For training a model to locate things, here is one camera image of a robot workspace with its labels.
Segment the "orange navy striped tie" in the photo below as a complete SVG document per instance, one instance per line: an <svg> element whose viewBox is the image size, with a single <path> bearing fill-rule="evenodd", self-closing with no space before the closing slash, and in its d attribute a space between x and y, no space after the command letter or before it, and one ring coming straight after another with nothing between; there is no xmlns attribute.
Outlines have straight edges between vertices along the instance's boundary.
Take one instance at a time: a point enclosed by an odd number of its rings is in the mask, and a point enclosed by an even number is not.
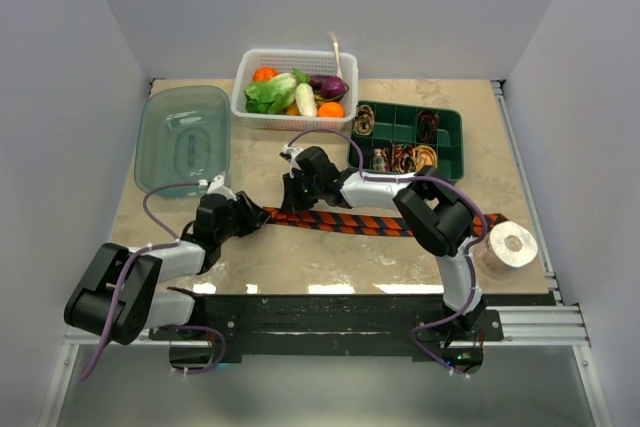
<svg viewBox="0 0 640 427"><path fill-rule="evenodd" d="M265 207L270 215L269 224L291 226L324 232L381 237L412 237L408 224L400 217L381 217L308 210L284 213L274 207Z"/></svg>

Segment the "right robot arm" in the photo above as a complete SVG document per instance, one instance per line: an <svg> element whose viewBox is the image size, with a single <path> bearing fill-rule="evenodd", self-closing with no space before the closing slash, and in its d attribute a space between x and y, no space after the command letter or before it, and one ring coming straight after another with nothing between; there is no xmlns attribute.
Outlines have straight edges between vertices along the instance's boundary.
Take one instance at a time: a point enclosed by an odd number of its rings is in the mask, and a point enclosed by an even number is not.
<svg viewBox="0 0 640 427"><path fill-rule="evenodd" d="M281 211L301 214L323 201L343 209L374 207L394 209L418 244L437 262L444 287L446 326L459 340L469 339L481 327L485 310L471 259L471 247L482 237L474 235L478 219L481 233L487 222L477 206L433 166L417 173L372 176L353 168L340 171L317 146L302 149L286 145L280 156L290 164L283 176Z"/></svg>

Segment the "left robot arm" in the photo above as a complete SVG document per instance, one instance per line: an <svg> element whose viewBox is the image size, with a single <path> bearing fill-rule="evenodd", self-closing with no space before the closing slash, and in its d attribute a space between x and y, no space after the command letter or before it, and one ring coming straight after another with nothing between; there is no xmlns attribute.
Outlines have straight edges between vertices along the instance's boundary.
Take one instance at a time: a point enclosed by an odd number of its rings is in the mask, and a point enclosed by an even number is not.
<svg viewBox="0 0 640 427"><path fill-rule="evenodd" d="M121 345L146 328L165 325L185 339L200 337L207 315L193 305L158 307L160 319L151 318L152 306L160 304L154 299L156 286L207 272L227 240L261 229L269 218L244 192L209 193L200 198L194 220L177 240L138 249L101 245L67 301L64 322Z"/></svg>

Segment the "colourful rolled tie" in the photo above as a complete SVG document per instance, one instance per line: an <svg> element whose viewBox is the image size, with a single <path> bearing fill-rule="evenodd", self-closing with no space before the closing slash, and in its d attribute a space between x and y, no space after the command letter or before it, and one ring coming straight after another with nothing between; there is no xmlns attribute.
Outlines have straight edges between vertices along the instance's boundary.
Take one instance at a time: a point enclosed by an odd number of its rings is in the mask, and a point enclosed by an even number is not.
<svg viewBox="0 0 640 427"><path fill-rule="evenodd" d="M390 172L389 153L384 148L374 148L371 157L371 168L378 172Z"/></svg>

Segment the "brown patterned rolled tie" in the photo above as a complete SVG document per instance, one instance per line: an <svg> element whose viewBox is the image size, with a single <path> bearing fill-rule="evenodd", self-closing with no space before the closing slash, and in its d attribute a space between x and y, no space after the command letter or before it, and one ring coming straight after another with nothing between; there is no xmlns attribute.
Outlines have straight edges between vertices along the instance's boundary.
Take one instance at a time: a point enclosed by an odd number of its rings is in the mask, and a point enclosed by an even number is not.
<svg viewBox="0 0 640 427"><path fill-rule="evenodd" d="M354 116L352 132L358 136L370 136L375 126L375 114L368 104L359 105Z"/></svg>

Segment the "white radish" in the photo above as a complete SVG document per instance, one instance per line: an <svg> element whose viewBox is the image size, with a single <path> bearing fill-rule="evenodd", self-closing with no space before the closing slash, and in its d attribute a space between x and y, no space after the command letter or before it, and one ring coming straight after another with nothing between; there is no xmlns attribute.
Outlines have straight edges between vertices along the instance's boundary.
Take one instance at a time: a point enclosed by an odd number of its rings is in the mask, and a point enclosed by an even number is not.
<svg viewBox="0 0 640 427"><path fill-rule="evenodd" d="M317 106L312 87L307 83L301 83L295 90L295 103L301 116L316 117Z"/></svg>

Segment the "green compartment tray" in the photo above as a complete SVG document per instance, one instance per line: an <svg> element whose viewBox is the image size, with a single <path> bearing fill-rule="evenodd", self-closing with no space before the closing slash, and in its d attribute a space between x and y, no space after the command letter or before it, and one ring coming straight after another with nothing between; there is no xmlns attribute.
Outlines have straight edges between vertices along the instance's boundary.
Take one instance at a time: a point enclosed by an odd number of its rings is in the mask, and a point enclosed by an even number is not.
<svg viewBox="0 0 640 427"><path fill-rule="evenodd" d="M371 168L374 148L387 149L390 161L390 149L393 144L410 144L414 148L418 145L429 145L437 152L437 169L449 181L455 183L464 177L463 122L460 113L448 109L378 101L362 101L358 106L363 104L368 104L373 108L375 126L370 136L358 136L351 130L353 143L348 150L348 164L350 166L361 166L376 174L395 173L392 170L378 172ZM440 115L435 144L423 143L416 138L417 115L421 110L433 110Z"/></svg>

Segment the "green lettuce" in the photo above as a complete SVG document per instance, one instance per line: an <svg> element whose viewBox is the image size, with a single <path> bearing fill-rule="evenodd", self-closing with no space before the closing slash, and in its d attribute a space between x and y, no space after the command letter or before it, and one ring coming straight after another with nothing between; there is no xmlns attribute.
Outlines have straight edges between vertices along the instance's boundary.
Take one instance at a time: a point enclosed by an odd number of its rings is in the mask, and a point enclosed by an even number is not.
<svg viewBox="0 0 640 427"><path fill-rule="evenodd" d="M279 74L265 82L253 82L244 91L245 109L255 114L279 114L294 103L297 86L297 78L292 73Z"/></svg>

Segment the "clear teal plastic container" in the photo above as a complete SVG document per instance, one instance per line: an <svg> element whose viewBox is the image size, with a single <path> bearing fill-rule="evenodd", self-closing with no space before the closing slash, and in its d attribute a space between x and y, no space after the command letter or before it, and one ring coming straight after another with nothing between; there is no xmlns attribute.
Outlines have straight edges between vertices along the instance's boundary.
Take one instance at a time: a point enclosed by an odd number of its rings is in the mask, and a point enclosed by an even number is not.
<svg viewBox="0 0 640 427"><path fill-rule="evenodd" d="M189 182L211 180L230 169L231 118L227 94L218 87L175 87L144 105L134 161L134 180L147 193L201 195Z"/></svg>

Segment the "purple onion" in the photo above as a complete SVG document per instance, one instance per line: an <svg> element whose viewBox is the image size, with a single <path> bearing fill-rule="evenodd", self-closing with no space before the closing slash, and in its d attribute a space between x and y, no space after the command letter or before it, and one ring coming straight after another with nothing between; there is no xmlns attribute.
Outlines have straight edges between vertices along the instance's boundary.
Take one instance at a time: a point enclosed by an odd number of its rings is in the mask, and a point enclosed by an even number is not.
<svg viewBox="0 0 640 427"><path fill-rule="evenodd" d="M325 100L330 100L342 97L346 90L346 84L340 77L328 77L320 86L320 96Z"/></svg>

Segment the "gold rolled tie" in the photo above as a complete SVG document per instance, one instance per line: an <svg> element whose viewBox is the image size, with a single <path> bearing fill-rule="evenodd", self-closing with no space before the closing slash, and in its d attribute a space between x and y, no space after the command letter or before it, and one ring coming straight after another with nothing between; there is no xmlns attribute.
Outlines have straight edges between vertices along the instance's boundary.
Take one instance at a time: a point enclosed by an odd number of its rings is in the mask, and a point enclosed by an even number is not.
<svg viewBox="0 0 640 427"><path fill-rule="evenodd" d="M429 145L418 145L413 150L415 173L420 175L425 168L437 168L438 156L436 150Z"/></svg>

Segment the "white perforated basket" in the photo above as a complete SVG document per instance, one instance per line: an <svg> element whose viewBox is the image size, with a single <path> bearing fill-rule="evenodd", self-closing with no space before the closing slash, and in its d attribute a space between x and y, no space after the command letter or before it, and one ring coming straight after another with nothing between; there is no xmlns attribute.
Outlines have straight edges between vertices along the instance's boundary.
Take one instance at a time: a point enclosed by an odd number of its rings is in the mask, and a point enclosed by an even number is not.
<svg viewBox="0 0 640 427"><path fill-rule="evenodd" d="M342 113L332 117L317 113L289 115L295 104L305 111L319 109L309 81L313 75L340 72L346 91L337 101ZM244 53L235 78L231 111L254 128L341 130L355 116L358 101L358 61L350 53L291 49L251 49Z"/></svg>

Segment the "orange pepper back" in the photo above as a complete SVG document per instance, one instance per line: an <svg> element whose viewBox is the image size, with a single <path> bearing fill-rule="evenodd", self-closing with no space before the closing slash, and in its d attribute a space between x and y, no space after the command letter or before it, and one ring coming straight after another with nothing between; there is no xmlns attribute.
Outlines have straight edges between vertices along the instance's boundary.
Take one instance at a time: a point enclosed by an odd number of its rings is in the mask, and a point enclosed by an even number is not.
<svg viewBox="0 0 640 427"><path fill-rule="evenodd" d="M273 79L278 75L278 71L272 67L260 67L254 71L253 81L254 82L265 82Z"/></svg>

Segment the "black orange rolled tie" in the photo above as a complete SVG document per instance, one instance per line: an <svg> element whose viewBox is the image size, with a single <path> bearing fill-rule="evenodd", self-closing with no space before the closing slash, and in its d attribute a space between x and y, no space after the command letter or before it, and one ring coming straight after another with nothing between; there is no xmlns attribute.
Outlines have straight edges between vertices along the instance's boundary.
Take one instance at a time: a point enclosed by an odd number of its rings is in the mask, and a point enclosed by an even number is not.
<svg viewBox="0 0 640 427"><path fill-rule="evenodd" d="M433 110L421 110L417 115L416 138L423 143L435 144L440 115Z"/></svg>

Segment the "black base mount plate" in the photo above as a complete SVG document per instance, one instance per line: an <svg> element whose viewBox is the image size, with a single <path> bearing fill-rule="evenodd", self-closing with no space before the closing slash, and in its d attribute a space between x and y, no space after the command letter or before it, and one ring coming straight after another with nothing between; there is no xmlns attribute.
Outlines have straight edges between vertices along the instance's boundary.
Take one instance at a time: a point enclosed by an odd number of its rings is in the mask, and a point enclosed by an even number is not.
<svg viewBox="0 0 640 427"><path fill-rule="evenodd" d="M439 355L454 367L478 366L484 342L504 338L499 313L480 304L455 317L437 294L204 295L184 326L153 327L171 342L177 365L203 362L189 348L207 341L226 363L247 356Z"/></svg>

